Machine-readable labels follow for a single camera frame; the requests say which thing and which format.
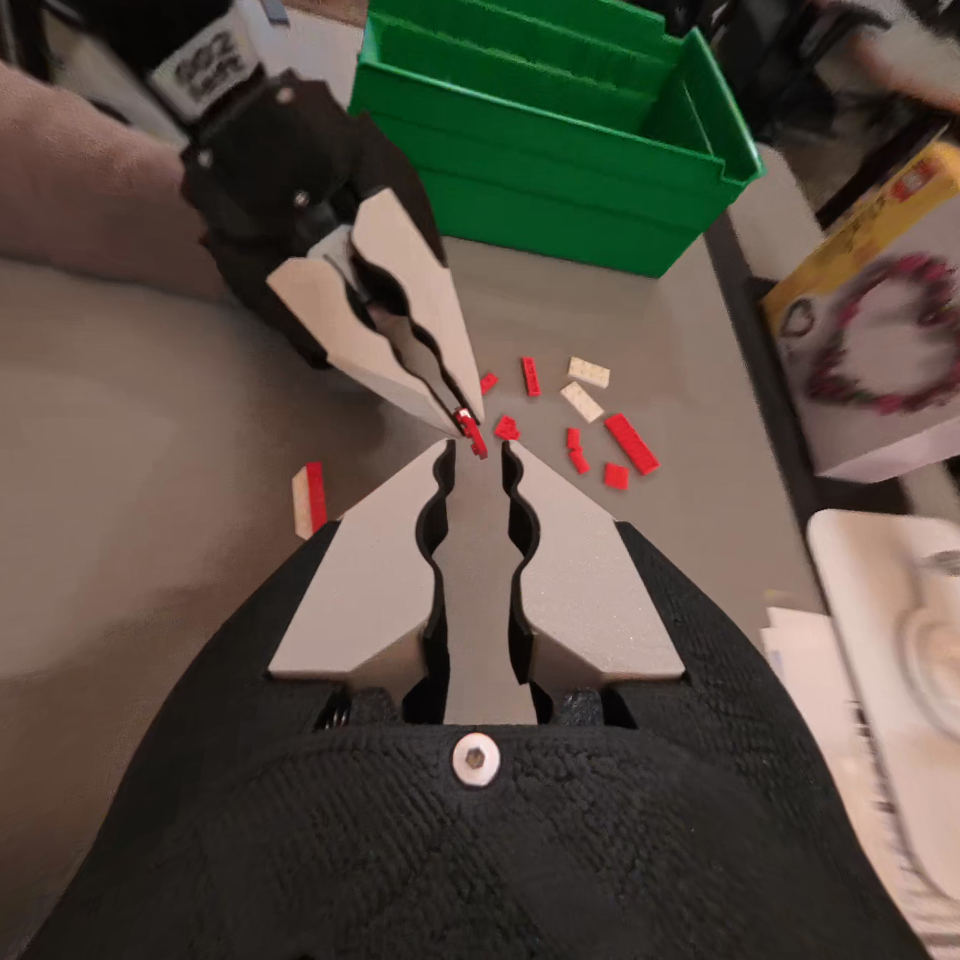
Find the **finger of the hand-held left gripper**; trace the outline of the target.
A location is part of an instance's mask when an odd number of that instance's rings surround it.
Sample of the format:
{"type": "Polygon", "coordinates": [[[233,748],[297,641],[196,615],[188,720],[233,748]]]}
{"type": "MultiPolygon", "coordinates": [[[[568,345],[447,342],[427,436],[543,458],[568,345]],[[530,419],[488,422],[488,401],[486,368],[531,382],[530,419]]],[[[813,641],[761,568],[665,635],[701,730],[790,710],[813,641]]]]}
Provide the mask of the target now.
{"type": "Polygon", "coordinates": [[[351,230],[353,260],[374,303],[406,319],[435,359],[445,389],[476,423],[485,419],[474,349],[452,272],[390,188],[361,201],[351,230]]]}
{"type": "Polygon", "coordinates": [[[269,275],[268,284],[334,368],[415,419],[461,436],[453,420],[457,407],[441,402],[423,378],[403,366],[389,339],[360,319],[349,283],[329,259],[291,258],[269,275]]]}

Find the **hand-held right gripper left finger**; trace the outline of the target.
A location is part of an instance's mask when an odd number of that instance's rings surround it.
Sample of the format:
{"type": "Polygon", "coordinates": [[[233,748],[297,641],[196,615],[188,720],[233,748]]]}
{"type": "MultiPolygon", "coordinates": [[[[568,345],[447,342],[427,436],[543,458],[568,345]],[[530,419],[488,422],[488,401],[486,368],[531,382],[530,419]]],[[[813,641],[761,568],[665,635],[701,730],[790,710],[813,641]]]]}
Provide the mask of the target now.
{"type": "Polygon", "coordinates": [[[442,722],[450,685],[443,575],[457,444],[430,446],[335,523],[270,661],[270,678],[386,691],[408,722],[442,722]]]}

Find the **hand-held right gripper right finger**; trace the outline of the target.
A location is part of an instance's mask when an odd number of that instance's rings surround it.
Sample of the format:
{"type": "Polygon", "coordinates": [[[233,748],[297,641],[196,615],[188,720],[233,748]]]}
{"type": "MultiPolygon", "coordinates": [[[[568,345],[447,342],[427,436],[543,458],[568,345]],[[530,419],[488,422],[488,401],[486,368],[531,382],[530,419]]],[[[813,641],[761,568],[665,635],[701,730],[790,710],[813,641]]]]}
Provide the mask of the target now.
{"type": "Polygon", "coordinates": [[[674,682],[685,666],[617,519],[516,440],[501,446],[510,580],[510,665],[536,721],[565,698],[621,684],[674,682]]]}

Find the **person's left forearm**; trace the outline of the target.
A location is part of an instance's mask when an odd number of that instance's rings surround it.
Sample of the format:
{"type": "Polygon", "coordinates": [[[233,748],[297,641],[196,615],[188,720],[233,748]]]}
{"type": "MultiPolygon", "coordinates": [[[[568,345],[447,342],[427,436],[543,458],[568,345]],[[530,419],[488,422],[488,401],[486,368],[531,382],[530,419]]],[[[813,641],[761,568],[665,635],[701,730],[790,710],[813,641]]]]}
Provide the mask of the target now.
{"type": "Polygon", "coordinates": [[[2,258],[222,301],[176,149],[1,66],[2,258]]]}

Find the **narrow red white lego assembly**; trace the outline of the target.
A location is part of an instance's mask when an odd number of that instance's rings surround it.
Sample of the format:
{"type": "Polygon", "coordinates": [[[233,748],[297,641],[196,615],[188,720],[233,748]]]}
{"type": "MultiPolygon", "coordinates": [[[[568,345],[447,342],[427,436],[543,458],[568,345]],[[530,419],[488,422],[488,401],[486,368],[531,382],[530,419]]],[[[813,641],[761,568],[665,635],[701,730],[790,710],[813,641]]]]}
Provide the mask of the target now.
{"type": "Polygon", "coordinates": [[[294,533],[308,541],[328,522],[328,505],[323,465],[306,462],[291,481],[294,533]]]}

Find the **long red lego plate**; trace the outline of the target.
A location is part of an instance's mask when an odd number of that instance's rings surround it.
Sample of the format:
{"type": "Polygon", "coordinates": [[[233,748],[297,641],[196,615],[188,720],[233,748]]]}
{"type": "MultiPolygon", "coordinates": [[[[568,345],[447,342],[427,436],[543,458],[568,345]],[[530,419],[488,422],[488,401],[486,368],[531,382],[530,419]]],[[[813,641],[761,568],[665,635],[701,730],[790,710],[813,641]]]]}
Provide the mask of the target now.
{"type": "Polygon", "coordinates": [[[659,459],[625,414],[619,413],[608,416],[604,420],[604,426],[630,464],[641,476],[648,476],[659,470],[661,466],[659,459]]]}

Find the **lego set box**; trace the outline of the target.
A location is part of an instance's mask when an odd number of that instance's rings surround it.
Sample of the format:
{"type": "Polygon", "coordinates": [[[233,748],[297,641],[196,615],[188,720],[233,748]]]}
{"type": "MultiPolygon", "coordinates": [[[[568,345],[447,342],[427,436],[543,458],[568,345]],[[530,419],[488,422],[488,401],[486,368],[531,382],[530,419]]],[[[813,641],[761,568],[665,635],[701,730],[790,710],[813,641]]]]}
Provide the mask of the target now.
{"type": "Polygon", "coordinates": [[[959,150],[915,155],[762,299],[816,475],[958,455],[959,150]]]}

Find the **stacked green plastic bins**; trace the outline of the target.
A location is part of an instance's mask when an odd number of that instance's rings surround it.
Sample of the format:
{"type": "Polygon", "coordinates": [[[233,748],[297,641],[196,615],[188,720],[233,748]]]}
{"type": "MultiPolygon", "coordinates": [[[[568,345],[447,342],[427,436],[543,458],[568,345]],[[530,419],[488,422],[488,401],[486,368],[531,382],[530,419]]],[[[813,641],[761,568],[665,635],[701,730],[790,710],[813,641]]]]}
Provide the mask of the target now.
{"type": "Polygon", "coordinates": [[[765,172],[701,30],[624,2],[369,2],[350,111],[442,235],[647,278],[765,172]]]}

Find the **laminated paper sheet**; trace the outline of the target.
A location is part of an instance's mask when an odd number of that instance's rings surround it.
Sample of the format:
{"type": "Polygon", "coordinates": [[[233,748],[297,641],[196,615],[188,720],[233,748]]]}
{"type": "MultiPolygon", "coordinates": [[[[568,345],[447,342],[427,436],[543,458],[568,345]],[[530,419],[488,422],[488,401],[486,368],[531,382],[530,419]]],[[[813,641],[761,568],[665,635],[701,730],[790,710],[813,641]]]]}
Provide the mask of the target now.
{"type": "Polygon", "coordinates": [[[815,739],[860,846],[901,906],[903,877],[833,619],[780,606],[768,607],[767,617],[769,624],[760,630],[766,659],[815,739]]]}

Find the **white and wooden book stand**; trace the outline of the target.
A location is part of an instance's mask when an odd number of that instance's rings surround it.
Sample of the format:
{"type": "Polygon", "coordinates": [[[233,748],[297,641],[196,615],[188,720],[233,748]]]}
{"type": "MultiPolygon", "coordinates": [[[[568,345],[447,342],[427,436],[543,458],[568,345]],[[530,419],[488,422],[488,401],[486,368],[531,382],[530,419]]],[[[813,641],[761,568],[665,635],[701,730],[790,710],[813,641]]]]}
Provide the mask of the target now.
{"type": "Polygon", "coordinates": [[[811,558],[869,763],[870,829],[933,958],[958,958],[958,524],[822,510],[811,558]]]}

